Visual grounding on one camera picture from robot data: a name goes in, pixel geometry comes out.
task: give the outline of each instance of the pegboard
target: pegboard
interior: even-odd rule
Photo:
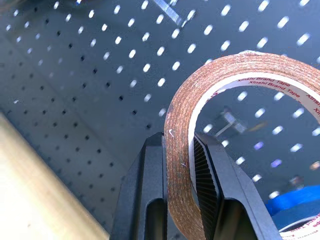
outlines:
[[[0,16],[1,110],[109,232],[122,178],[196,69],[244,50],[320,68],[318,1],[171,1],[176,21],[164,3],[29,0]],[[217,138],[267,201],[296,176],[320,184],[320,128],[302,109],[237,87],[205,105],[196,130],[217,135],[232,113],[244,132]],[[172,225],[168,239],[180,238]]]

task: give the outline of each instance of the gray pegboard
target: gray pegboard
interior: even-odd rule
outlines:
[[[262,0],[178,0],[172,9],[183,21],[191,10],[195,15],[176,38],[172,34],[179,27],[158,1],[150,0],[145,9],[143,2],[65,0],[55,9],[56,1],[29,0],[0,16],[1,109],[108,231],[122,176],[145,139],[163,130],[166,115],[159,112],[168,108],[183,81],[208,59],[255,50],[286,54],[320,68],[319,1],[301,6],[299,0],[270,0],[259,11]],[[226,5],[230,9],[223,16]],[[161,14],[164,18],[157,24]],[[285,16],[289,21],[278,28]],[[248,26],[240,32],[244,21]],[[208,25],[212,31],[205,35]],[[149,37],[143,41],[145,33]],[[297,45],[304,34],[309,38]],[[257,48],[264,37],[267,43]],[[230,44],[222,51],[225,41]],[[188,53],[191,44],[196,47]],[[158,56],[160,47],[164,52]],[[135,55],[130,58],[132,50]],[[175,62],[180,65],[172,70]],[[144,72],[146,64],[150,68]],[[162,78],[165,82],[158,86]],[[238,101],[243,91],[247,97]],[[295,175],[303,176],[305,185],[320,184],[319,170],[310,170],[319,160],[319,136],[312,135],[319,125],[307,111],[293,118],[301,106],[288,96],[275,101],[275,94],[267,88],[227,90],[206,104],[196,127],[202,131],[211,124],[209,134],[216,134],[224,127],[219,116],[225,107],[247,129],[263,124],[243,134],[229,129],[219,139],[228,137],[226,150],[235,160],[245,158],[241,167],[249,177],[262,176],[256,187],[264,201],[273,191],[289,191],[289,180]],[[265,113],[256,118],[260,108]],[[283,126],[283,131],[273,135],[277,126]],[[260,141],[264,147],[254,150]],[[290,152],[296,143],[303,148]],[[282,164],[271,168],[275,159]],[[169,237],[175,234],[170,228]]]

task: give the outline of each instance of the tape roll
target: tape roll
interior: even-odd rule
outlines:
[[[305,63],[245,51],[216,59],[193,73],[174,95],[164,124],[168,208],[178,229],[190,240],[205,239],[200,210],[192,195],[197,117],[209,99],[237,86],[283,92],[302,103],[320,123],[320,71]]]

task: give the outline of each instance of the metal pegboard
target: metal pegboard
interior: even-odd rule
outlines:
[[[255,50],[286,54],[319,68],[318,1],[301,6],[299,0],[179,0],[172,8],[183,21],[195,10],[183,28],[166,16],[158,1],[150,0],[145,9],[144,0],[80,2],[26,1],[1,16],[0,62],[5,65],[0,106],[71,191],[83,196],[83,204],[106,223],[108,231],[121,177],[145,139],[163,130],[163,113],[178,87],[207,60]],[[222,14],[227,5],[229,11]],[[161,14],[164,18],[157,24]],[[285,16],[288,22],[277,27]],[[128,26],[131,19],[134,23]],[[248,26],[240,31],[244,21]],[[212,30],[205,35],[209,25]],[[176,29],[179,34],[173,38]],[[297,45],[304,34],[309,38]],[[267,42],[258,48],[262,38]],[[226,41],[229,46],[222,51]],[[192,44],[195,49],[188,53]],[[158,55],[160,47],[164,52]],[[130,58],[132,50],[135,55]],[[173,70],[176,62],[180,65]],[[145,72],[146,64],[150,68]],[[165,79],[163,85],[158,84],[160,79]],[[243,91],[247,97],[238,101]],[[307,111],[292,118],[301,106],[287,96],[275,101],[275,94],[266,88],[227,90],[206,104],[196,127],[202,131],[211,124],[209,134],[216,134],[224,127],[218,118],[225,106],[248,129],[264,124],[256,131],[230,135],[226,150],[235,160],[245,158],[241,167],[249,177],[262,176],[256,187],[265,201],[273,191],[288,191],[295,175],[303,176],[305,185],[319,184],[320,179],[319,170],[310,170],[319,160],[315,151],[319,137],[312,136],[318,123]],[[265,113],[256,118],[260,108]],[[273,135],[277,126],[283,126],[283,131]],[[255,150],[253,146],[261,141],[264,147]],[[296,143],[303,148],[290,152]],[[271,168],[275,159],[282,164]]]

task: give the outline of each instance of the copper foil tape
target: copper foil tape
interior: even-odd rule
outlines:
[[[215,95],[228,88],[250,85],[276,89],[293,97],[320,123],[320,71],[305,63],[246,51],[219,58],[193,73],[173,97],[164,125],[168,208],[178,229],[190,240],[205,239],[200,210],[192,195],[197,117]]]

